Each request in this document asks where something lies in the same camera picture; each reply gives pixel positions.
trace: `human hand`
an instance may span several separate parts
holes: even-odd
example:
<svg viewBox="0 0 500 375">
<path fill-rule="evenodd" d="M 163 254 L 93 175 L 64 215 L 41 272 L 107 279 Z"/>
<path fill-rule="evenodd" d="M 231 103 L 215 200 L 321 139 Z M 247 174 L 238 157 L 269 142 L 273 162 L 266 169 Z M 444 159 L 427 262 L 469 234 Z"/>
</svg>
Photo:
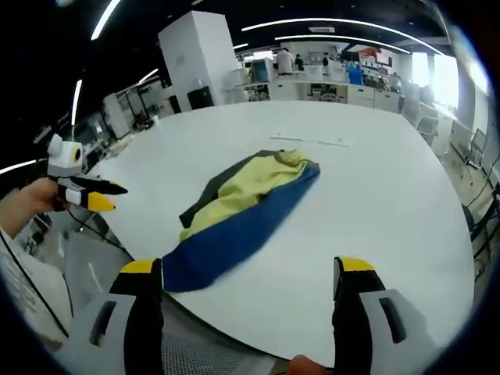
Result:
<svg viewBox="0 0 500 375">
<path fill-rule="evenodd" d="M 64 209 L 69 209 L 71 204 L 64 201 L 57 195 L 58 184 L 48 178 L 40 178 L 32 184 L 23 187 L 19 194 L 27 205 L 26 208 L 33 215 L 46 213 L 57 209 L 61 205 Z"/>
<path fill-rule="evenodd" d="M 70 204 L 59 198 L 57 191 L 57 183 L 48 178 L 13 191 L 0 202 L 0 227 L 14 238 L 38 213 L 54 211 L 58 208 L 54 205 L 68 209 Z"/>
</svg>

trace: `white pillar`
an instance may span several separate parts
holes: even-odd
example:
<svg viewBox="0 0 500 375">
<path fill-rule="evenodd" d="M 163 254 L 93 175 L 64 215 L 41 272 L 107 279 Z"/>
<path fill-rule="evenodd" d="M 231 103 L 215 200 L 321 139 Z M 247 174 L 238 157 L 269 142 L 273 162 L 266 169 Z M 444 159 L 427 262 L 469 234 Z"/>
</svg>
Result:
<svg viewBox="0 0 500 375">
<path fill-rule="evenodd" d="M 117 138 L 123 137 L 125 134 L 130 132 L 130 128 L 127 125 L 127 120 L 123 114 L 122 107 L 118 103 L 118 98 L 116 94 L 110 94 L 104 98 L 104 108 L 108 114 L 109 125 Z"/>
<path fill-rule="evenodd" d="M 230 72 L 238 69 L 226 17 L 189 12 L 158 34 L 180 109 L 190 111 L 188 92 L 209 86 L 215 105 L 226 104 Z"/>
</svg>

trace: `cable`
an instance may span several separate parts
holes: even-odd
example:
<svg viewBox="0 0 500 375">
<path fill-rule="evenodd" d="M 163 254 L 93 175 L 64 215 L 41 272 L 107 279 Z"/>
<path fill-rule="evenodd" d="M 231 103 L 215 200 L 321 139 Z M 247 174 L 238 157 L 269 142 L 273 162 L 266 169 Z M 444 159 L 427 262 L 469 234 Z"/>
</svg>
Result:
<svg viewBox="0 0 500 375">
<path fill-rule="evenodd" d="M 483 245 L 479 248 L 479 250 L 476 251 L 476 253 L 473 255 L 473 259 L 476 259 L 482 252 L 485 250 L 487 247 L 489 247 L 491 240 L 495 236 L 495 233 L 497 230 L 500 228 L 500 223 L 497 224 L 497 226 L 494 228 L 494 230 L 490 233 L 488 236 L 487 240 L 483 243 Z"/>
<path fill-rule="evenodd" d="M 491 174 L 493 173 L 493 167 L 495 166 L 496 162 L 498 161 L 498 159 L 500 159 L 500 154 L 498 154 L 497 156 L 497 159 L 495 159 L 495 161 L 493 162 L 493 164 L 491 164 L 491 169 L 490 169 L 490 173 L 487 174 L 487 177 L 486 177 L 486 182 L 484 183 L 484 186 L 483 188 L 481 189 L 481 191 L 479 192 L 478 195 L 476 195 L 476 198 L 474 198 L 472 201 L 470 201 L 470 203 L 466 206 L 467 208 L 470 207 L 470 205 L 472 205 L 479 197 L 481 194 L 483 194 L 483 191 L 484 189 L 487 187 L 488 185 L 488 182 L 490 180 L 490 176 Z"/>
<path fill-rule="evenodd" d="M 97 230 L 95 230 L 94 228 L 90 227 L 89 225 L 87 225 L 86 223 L 84 223 L 83 221 L 77 219 L 75 217 L 75 215 L 73 215 L 71 213 L 71 211 L 67 210 L 69 215 L 71 217 L 73 217 L 73 220 L 75 220 L 77 223 L 79 223 L 82 227 L 86 227 L 87 229 L 91 230 L 92 232 L 96 233 L 103 241 L 106 241 L 108 242 L 110 245 L 113 245 L 114 247 L 116 248 L 119 248 L 121 251 L 125 252 L 125 254 L 127 254 L 128 256 L 130 256 L 131 259 L 134 259 L 134 257 L 132 257 L 128 251 L 123 247 L 123 246 L 120 246 L 118 244 L 115 244 L 113 241 L 110 241 L 109 239 L 107 239 L 104 235 L 100 234 Z"/>
<path fill-rule="evenodd" d="M 55 322 L 55 325 L 61 330 L 61 332 L 68 338 L 70 335 L 68 334 L 68 331 L 66 328 L 64 328 L 63 324 L 61 323 L 61 320 L 57 317 L 57 315 L 54 313 L 54 310 L 50 307 L 50 305 L 47 303 L 45 300 L 44 296 L 41 295 L 40 291 L 34 284 L 34 282 L 31 280 L 30 275 L 27 274 L 27 272 L 24 270 L 23 266 L 21 266 L 21 263 L 19 262 L 18 258 L 14 255 L 13 250 L 10 248 L 9 244 L 7 243 L 7 240 L 3 237 L 3 233 L 0 230 L 0 237 L 2 237 L 2 242 L 7 251 L 9 252 L 10 256 L 12 256 L 12 259 L 14 259 L 14 262 L 16 263 L 17 267 L 20 269 L 20 271 L 23 273 L 24 277 L 26 277 L 26 280 L 30 284 L 30 286 L 33 288 L 37 296 L 40 298 L 41 302 L 45 305 L 45 308 L 47 308 L 48 312 L 50 315 L 52 315 L 52 318 Z"/>
</svg>

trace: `person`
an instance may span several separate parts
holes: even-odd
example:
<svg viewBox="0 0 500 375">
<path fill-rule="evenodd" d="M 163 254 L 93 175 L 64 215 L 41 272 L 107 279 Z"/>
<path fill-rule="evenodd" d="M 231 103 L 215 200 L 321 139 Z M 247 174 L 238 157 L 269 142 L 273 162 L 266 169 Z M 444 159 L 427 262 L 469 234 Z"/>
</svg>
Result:
<svg viewBox="0 0 500 375">
<path fill-rule="evenodd" d="M 326 68 L 330 65 L 330 58 L 328 57 L 328 52 L 325 52 L 325 56 L 323 57 L 323 66 Z"/>
<path fill-rule="evenodd" d="M 0 274 L 3 276 L 0 276 L 0 281 L 6 284 L 14 304 L 38 339 L 51 349 L 59 348 L 66 340 L 71 321 L 66 282 L 57 268 L 28 255 L 14 238 L 35 215 L 53 211 L 57 202 L 64 209 L 70 207 L 68 202 L 58 198 L 57 192 L 58 184 L 55 181 L 41 178 L 21 190 L 11 191 L 0 201 Z M 66 332 L 54 321 L 20 266 L 51 306 Z"/>
<path fill-rule="evenodd" d="M 297 70 L 300 70 L 301 72 L 304 71 L 304 60 L 301 59 L 299 54 L 297 54 L 297 57 L 295 58 L 295 66 L 297 66 Z"/>
<path fill-rule="evenodd" d="M 401 77 L 396 73 L 393 72 L 391 75 L 391 90 L 394 92 L 400 92 L 401 90 Z"/>
<path fill-rule="evenodd" d="M 281 49 L 281 51 L 276 56 L 276 62 L 278 64 L 278 75 L 280 76 L 290 76 L 293 74 L 293 63 L 294 56 L 288 51 L 287 48 Z"/>
</svg>

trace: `desk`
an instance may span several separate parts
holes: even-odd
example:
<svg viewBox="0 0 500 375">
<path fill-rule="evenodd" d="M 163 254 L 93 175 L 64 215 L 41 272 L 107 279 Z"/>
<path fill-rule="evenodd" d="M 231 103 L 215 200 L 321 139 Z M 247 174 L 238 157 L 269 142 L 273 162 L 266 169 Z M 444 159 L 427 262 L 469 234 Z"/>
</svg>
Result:
<svg viewBox="0 0 500 375">
<path fill-rule="evenodd" d="M 382 109 L 384 111 L 399 113 L 399 100 L 401 94 L 390 91 L 378 91 L 373 87 L 361 86 L 358 84 L 348 84 L 347 82 L 337 82 L 334 80 L 304 80 L 293 76 L 281 77 L 270 82 L 243 84 L 228 92 L 267 86 L 270 100 L 293 101 L 309 100 L 309 90 L 311 84 L 325 84 L 337 88 L 337 102 L 360 105 L 368 108 Z"/>
<path fill-rule="evenodd" d="M 257 102 L 161 119 L 98 165 L 95 172 L 129 190 L 103 216 L 133 257 L 161 257 L 176 247 L 178 216 L 208 180 L 264 148 L 300 148 L 320 164 L 320 177 L 253 257 L 211 287 L 172 296 L 247 345 L 332 366 L 334 257 L 358 256 L 425 316 L 434 342 L 447 345 L 473 300 L 469 233 L 441 164 L 400 115 Z"/>
</svg>

